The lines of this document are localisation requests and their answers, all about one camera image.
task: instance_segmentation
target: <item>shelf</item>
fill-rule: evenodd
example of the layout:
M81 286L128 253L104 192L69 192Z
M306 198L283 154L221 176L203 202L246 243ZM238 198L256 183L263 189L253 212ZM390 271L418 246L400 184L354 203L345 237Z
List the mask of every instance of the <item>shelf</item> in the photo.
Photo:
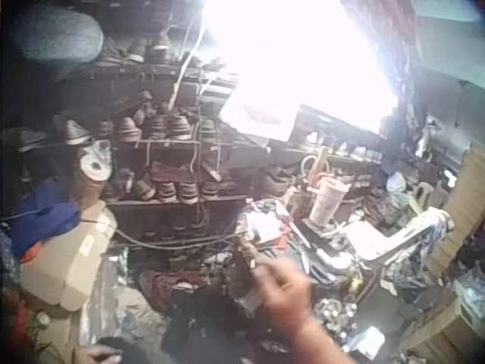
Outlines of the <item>shelf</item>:
M218 196L217 199L212 199L209 201L201 199L203 203L207 202L223 202L223 201L238 201L241 199L246 199L247 195L235 195L235 196ZM157 199L151 199L149 201L136 201L136 200L125 200L116 202L107 202L107 206L173 206L173 205L185 205L181 201L177 200L175 202L162 202Z

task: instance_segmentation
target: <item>finger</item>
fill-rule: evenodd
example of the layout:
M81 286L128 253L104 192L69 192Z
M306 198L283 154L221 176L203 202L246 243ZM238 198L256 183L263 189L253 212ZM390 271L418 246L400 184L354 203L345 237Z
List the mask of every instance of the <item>finger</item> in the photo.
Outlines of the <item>finger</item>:
M286 284L294 279L299 271L291 260L289 259L265 259L264 261L256 261L269 268L270 273L279 284Z
M122 350L114 349L113 347L106 347L105 345L92 345L91 347L84 347L84 350L89 356L93 358L101 355L119 355L123 353Z
M121 357L121 355L113 355L103 360L99 364L118 364L119 362L121 362L122 359L123 358Z
M268 268L260 265L253 271L255 275L256 288L258 289L261 298L265 302L273 302L278 299L281 294L281 289L278 283L274 280Z

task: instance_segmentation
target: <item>paper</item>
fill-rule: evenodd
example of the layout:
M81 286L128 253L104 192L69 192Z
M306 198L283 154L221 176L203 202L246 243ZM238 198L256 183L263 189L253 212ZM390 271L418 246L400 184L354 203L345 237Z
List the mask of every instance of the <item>paper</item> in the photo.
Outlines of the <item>paper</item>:
M288 141L300 108L289 84L270 81L240 83L221 109L219 117L240 133ZM265 146L267 140L257 139Z

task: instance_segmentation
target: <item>fabric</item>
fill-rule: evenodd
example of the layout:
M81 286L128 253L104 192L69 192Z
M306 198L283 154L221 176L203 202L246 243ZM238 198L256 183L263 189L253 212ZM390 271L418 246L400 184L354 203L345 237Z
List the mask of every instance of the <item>fabric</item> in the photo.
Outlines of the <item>fabric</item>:
M49 5L30 7L12 36L25 58L44 64L93 61L103 43L101 27L92 17Z
M40 240L66 234L81 219L81 211L70 202L64 187L52 179L39 185L22 203L17 214L37 211L22 216L12 225L12 251L17 259Z

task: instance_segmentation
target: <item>cardboard box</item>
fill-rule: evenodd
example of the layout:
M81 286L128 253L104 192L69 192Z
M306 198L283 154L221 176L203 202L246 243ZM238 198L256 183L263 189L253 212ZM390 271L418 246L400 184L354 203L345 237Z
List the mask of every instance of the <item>cardboard box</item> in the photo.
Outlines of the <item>cardboard box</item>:
M91 294L101 254L117 227L103 201L83 211L80 224L47 240L38 256L20 266L20 285L51 305L77 311Z

